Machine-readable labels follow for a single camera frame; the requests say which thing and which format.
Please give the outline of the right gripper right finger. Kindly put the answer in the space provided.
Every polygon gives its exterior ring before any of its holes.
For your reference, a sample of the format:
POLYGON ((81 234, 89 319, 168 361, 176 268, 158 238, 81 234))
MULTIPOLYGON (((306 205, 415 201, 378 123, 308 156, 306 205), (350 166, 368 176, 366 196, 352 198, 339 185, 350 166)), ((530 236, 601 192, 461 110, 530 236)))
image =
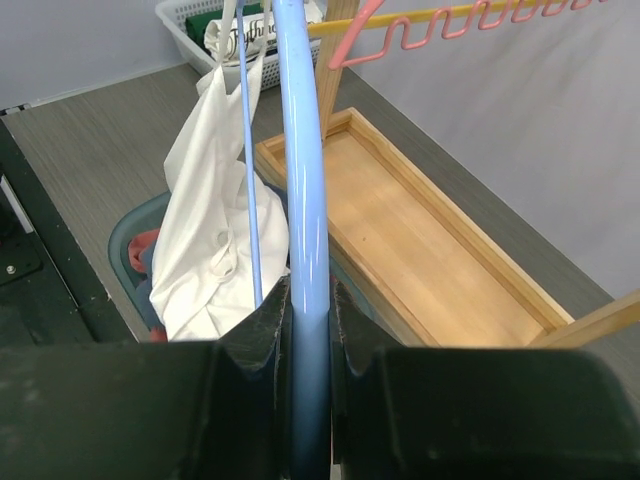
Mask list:
POLYGON ((331 286, 333 458, 346 479, 635 479, 639 423, 573 350, 407 347, 331 286))

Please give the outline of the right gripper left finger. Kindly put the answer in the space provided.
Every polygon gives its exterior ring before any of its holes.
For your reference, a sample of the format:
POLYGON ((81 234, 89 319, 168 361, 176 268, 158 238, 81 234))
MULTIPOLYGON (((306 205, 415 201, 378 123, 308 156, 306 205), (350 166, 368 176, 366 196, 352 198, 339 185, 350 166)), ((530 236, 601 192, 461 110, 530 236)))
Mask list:
POLYGON ((1 353, 5 479, 278 479, 290 281, 216 341, 1 353))

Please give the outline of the white tank top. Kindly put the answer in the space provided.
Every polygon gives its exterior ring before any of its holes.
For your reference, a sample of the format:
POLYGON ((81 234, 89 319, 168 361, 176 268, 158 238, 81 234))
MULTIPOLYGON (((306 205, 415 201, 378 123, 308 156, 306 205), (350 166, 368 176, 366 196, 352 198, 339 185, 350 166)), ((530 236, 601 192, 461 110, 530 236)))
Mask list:
POLYGON ((164 161, 170 200, 152 260, 151 303, 171 341, 218 339, 287 273, 289 230, 279 196, 240 159, 245 111, 255 112, 265 53, 246 88, 226 90, 221 65, 164 161))

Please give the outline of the light blue hanger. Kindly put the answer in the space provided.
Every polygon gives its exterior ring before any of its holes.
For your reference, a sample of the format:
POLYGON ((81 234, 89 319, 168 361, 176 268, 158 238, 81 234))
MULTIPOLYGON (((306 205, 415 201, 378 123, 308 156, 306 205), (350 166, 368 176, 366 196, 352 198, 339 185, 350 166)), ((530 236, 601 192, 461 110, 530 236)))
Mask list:
POLYGON ((273 4, 289 219, 289 291, 276 343, 275 476, 331 469, 330 275, 326 189, 314 67, 303 4, 273 4))

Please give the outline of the pink hanger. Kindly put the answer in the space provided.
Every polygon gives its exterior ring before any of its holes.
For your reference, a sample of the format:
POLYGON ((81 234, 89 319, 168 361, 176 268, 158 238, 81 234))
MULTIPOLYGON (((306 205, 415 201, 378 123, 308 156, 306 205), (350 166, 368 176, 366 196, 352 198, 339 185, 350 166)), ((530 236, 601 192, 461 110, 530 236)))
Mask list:
POLYGON ((408 18, 396 19, 390 26, 383 29, 385 36, 379 52, 353 57, 351 51, 358 37, 364 30, 364 23, 373 15, 379 15, 377 11, 383 5, 381 1, 368 1, 357 12, 353 23, 345 33, 340 33, 343 38, 336 47, 328 66, 331 70, 355 66, 378 60, 389 52, 396 30, 401 31, 400 48, 405 51, 422 48, 430 41, 439 37, 443 40, 453 40, 464 36, 468 31, 476 28, 480 31, 493 30, 506 21, 513 24, 525 23, 537 15, 542 17, 554 17, 564 10, 578 11, 589 7, 591 0, 546 0, 546 1, 474 1, 471 11, 461 17, 454 18, 450 10, 441 6, 434 16, 425 23, 411 23, 408 18))

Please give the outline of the navy tank top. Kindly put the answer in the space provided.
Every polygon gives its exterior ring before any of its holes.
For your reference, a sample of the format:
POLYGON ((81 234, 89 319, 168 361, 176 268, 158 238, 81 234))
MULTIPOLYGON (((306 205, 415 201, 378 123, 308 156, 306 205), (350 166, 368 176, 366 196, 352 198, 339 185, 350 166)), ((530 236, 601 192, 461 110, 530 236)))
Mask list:
POLYGON ((136 302, 142 320, 150 331, 150 339, 155 343, 167 343, 164 324, 159 319, 150 300, 152 290, 152 260, 155 244, 152 243, 139 256, 143 280, 136 287, 136 302))

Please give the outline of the yellow hanger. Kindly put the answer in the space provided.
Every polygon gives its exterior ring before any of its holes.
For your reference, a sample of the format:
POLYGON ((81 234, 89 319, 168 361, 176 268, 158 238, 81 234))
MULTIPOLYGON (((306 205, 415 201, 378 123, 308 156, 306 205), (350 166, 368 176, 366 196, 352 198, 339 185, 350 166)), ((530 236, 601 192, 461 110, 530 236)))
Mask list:
MULTIPOLYGON (((454 18, 467 15, 471 11, 472 5, 461 5, 453 7, 445 7, 445 10, 450 10, 454 18)), ((397 13, 373 15, 363 25, 364 29, 377 29, 390 26, 396 19, 408 18, 411 23, 425 23, 428 22, 439 10, 439 7, 425 10, 403 11, 397 13)), ((319 38, 334 34, 345 33, 350 25, 353 23, 353 19, 342 19, 334 21, 325 21, 322 23, 312 24, 307 28, 308 36, 310 38, 319 38)))

